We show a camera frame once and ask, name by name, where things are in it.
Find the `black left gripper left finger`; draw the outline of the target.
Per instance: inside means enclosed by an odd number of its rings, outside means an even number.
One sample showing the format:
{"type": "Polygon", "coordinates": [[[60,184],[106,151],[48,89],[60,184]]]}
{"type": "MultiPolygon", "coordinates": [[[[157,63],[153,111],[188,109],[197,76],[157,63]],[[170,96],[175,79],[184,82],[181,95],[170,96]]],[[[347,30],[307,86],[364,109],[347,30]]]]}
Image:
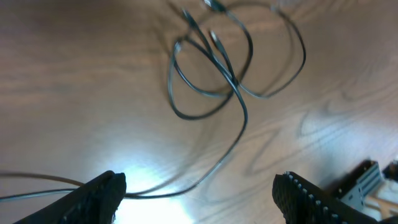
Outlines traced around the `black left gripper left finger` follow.
{"type": "Polygon", "coordinates": [[[111,224],[125,194],[125,174],[109,170],[15,224],[111,224]]]}

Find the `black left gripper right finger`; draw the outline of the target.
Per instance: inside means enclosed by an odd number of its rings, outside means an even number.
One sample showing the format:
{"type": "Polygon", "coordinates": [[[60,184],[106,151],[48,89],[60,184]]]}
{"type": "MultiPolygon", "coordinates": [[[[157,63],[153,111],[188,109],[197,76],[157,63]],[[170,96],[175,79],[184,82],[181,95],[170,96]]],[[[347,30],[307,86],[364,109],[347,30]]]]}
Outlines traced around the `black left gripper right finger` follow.
{"type": "Polygon", "coordinates": [[[377,224],[294,172],[277,174],[272,198],[289,224],[377,224]]]}

